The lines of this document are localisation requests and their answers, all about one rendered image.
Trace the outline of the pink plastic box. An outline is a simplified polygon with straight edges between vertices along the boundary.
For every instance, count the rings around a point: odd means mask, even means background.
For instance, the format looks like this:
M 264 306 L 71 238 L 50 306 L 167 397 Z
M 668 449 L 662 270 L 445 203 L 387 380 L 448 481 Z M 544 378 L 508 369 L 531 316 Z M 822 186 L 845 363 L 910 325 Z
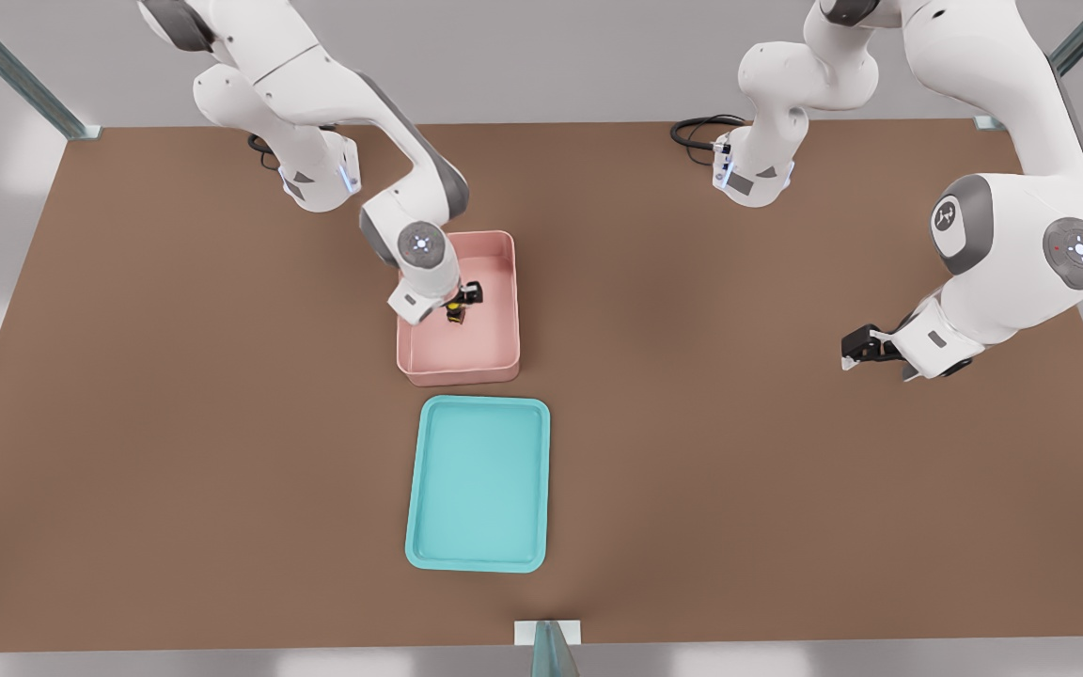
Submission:
M 442 309 L 416 326 L 397 320 L 399 369 L 421 388 L 514 380 L 521 356 L 514 240 L 503 230 L 448 237 L 484 301 L 465 312 L 464 324 L 451 323 Z

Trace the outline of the pale blue-green tray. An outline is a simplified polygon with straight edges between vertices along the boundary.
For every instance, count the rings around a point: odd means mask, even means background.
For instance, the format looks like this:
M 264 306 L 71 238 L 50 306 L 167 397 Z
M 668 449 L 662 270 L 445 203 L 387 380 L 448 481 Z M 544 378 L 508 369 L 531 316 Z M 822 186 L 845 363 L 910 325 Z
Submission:
M 405 557 L 422 570 L 529 574 L 546 556 L 551 413 L 542 400 L 439 395 L 418 419 Z

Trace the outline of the silver frame post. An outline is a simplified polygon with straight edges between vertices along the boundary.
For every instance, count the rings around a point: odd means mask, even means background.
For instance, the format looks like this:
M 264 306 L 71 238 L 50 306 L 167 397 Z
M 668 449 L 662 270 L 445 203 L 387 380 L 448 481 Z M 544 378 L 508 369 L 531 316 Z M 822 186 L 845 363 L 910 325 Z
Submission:
M 1052 64 L 1061 74 L 1072 71 L 1083 58 L 1083 0 L 1017 0 L 1017 5 Z
M 532 647 L 530 677 L 580 677 L 571 647 L 583 643 L 579 620 L 516 621 L 514 645 Z
M 1 41 L 0 78 L 25 99 L 48 123 L 56 128 L 65 140 L 97 140 L 102 136 L 102 128 L 99 125 L 87 125 L 79 120 Z

